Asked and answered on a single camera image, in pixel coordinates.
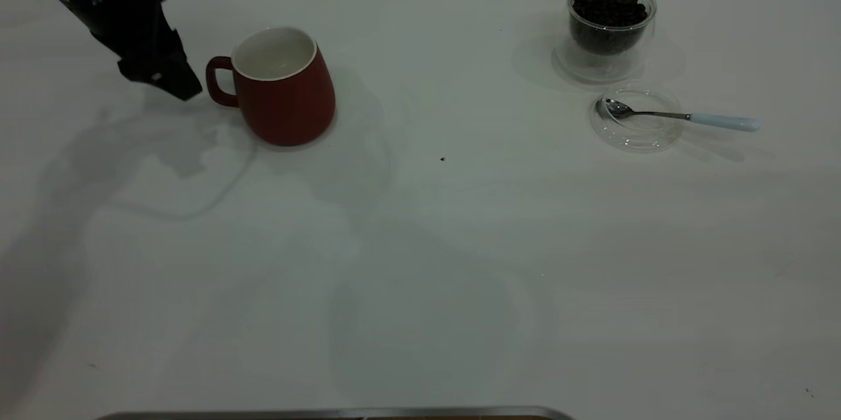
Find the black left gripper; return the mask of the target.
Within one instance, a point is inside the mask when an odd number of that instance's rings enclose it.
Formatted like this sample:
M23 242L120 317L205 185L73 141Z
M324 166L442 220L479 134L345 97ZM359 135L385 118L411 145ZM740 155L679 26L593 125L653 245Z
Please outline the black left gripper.
M202 84L179 37L164 18L164 0L62 0L67 9L121 59L118 70L135 83L153 85L181 101L202 91Z

